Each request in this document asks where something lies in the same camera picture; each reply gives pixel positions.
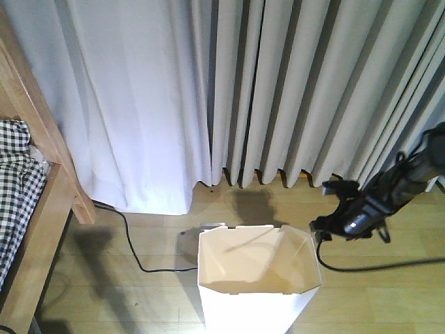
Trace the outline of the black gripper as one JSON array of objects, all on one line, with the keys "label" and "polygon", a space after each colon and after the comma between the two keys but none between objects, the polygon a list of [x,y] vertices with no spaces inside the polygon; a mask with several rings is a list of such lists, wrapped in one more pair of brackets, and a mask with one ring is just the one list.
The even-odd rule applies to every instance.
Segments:
[{"label": "black gripper", "polygon": [[327,216],[319,216],[310,223],[310,230],[318,243],[331,241],[334,235],[346,240],[369,239],[377,230],[383,242],[389,242],[385,222],[389,208],[370,191],[359,190],[356,181],[334,180],[322,183],[324,195],[336,195],[339,204]]}]

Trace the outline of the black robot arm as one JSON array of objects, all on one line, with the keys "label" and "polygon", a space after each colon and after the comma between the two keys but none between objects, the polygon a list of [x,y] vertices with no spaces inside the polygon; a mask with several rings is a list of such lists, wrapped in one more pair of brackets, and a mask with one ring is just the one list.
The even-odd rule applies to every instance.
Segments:
[{"label": "black robot arm", "polygon": [[333,235],[346,240],[372,237],[374,230],[387,231],[385,219],[394,215],[415,196],[426,190],[428,182],[444,174],[444,123],[425,131],[409,156],[399,152],[396,163],[380,171],[363,187],[352,180],[322,183],[325,195],[336,195],[339,205],[327,216],[309,224],[317,242]]}]

